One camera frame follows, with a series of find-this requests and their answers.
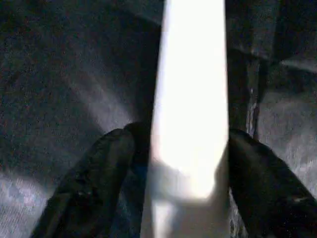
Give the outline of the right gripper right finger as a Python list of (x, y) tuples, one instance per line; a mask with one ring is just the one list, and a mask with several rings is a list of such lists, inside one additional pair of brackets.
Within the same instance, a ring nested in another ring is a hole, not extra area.
[(229, 131), (229, 184), (249, 235), (317, 236), (317, 200), (268, 146), (238, 129)]

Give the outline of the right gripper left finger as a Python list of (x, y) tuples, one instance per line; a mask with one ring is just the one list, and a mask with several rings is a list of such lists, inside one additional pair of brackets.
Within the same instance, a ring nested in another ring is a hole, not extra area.
[(98, 139), (47, 200), (32, 237), (107, 236), (134, 148), (133, 136), (126, 129)]

